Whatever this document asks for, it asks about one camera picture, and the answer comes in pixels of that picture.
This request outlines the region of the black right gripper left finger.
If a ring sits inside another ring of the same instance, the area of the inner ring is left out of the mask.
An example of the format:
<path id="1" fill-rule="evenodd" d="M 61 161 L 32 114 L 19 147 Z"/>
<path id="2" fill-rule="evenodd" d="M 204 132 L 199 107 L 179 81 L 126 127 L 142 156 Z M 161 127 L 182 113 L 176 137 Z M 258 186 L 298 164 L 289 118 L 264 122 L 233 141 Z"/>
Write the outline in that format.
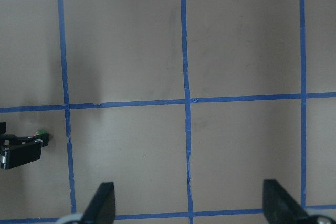
<path id="1" fill-rule="evenodd" d="M 101 183 L 85 209 L 80 223 L 114 223 L 116 218 L 115 203 L 114 183 Z"/>

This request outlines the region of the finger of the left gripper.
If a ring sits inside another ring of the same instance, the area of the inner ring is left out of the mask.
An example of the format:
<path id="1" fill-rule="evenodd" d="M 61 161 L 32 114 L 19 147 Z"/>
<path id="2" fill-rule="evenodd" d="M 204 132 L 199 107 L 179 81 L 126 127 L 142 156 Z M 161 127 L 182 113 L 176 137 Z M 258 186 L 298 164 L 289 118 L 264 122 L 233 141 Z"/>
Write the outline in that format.
<path id="1" fill-rule="evenodd" d="M 22 145 L 4 146 L 4 169 L 12 169 L 41 158 L 42 140 L 34 140 Z"/>
<path id="2" fill-rule="evenodd" d="M 14 141 L 14 145 L 22 145 L 26 143 L 32 143 L 32 142 L 41 142 L 42 147 L 48 146 L 49 144 L 49 134 L 44 133 L 44 134 L 39 134 L 39 135 L 34 135 L 34 136 L 21 136 L 17 137 L 16 140 Z"/>

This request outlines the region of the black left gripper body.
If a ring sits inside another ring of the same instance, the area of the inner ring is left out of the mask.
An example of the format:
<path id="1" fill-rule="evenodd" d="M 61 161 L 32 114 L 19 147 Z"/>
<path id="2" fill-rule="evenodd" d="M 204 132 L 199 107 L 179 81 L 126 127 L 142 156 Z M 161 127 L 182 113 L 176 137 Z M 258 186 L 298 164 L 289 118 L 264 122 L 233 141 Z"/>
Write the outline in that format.
<path id="1" fill-rule="evenodd" d="M 6 122 L 1 122 L 1 169 L 10 169 L 6 149 L 10 146 L 10 142 L 16 138 L 14 134 L 6 134 L 6 126 Z"/>

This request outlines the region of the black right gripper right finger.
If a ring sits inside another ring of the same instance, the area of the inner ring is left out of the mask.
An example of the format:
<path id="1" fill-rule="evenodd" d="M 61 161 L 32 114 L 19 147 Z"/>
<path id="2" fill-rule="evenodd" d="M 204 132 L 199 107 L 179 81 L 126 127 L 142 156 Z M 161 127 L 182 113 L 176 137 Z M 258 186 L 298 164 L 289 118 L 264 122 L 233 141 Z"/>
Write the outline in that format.
<path id="1" fill-rule="evenodd" d="M 312 223 L 307 212 L 275 179 L 265 179 L 262 187 L 263 214 L 268 223 Z"/>

